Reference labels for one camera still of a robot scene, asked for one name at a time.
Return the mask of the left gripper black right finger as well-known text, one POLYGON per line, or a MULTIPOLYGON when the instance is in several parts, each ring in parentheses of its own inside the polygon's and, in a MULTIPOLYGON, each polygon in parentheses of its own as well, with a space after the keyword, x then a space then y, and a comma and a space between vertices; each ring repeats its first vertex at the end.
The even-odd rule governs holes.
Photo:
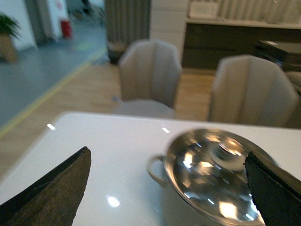
POLYGON ((263 155, 245 160, 252 200, 267 226, 301 224, 301 181, 263 155))

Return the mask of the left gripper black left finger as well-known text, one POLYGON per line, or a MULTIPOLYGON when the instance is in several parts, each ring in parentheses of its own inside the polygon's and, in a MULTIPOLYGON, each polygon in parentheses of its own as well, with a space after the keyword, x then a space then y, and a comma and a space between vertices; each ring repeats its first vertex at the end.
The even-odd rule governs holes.
POLYGON ((85 146, 0 206, 2 226, 70 226, 91 168, 85 146))

